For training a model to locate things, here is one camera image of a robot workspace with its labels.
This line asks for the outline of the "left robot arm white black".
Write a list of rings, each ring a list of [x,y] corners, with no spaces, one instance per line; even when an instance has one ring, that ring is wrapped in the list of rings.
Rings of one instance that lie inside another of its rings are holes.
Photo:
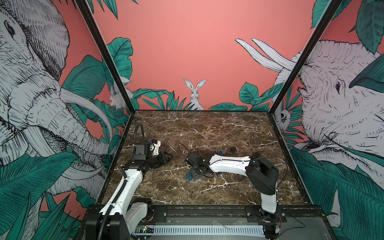
[[[132,199],[145,173],[172,159],[160,146],[157,140],[135,145],[128,162],[120,166],[122,178],[111,198],[87,211],[84,240],[129,240],[140,222],[154,217],[151,199]]]

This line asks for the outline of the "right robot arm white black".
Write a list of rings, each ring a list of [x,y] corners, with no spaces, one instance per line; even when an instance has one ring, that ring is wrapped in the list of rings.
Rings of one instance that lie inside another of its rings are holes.
[[[230,173],[247,177],[261,195],[261,209],[255,218],[265,223],[281,224],[285,221],[278,205],[277,190],[279,170],[266,157],[258,153],[245,157],[226,157],[208,154],[204,157],[190,152],[185,162],[196,176]]]

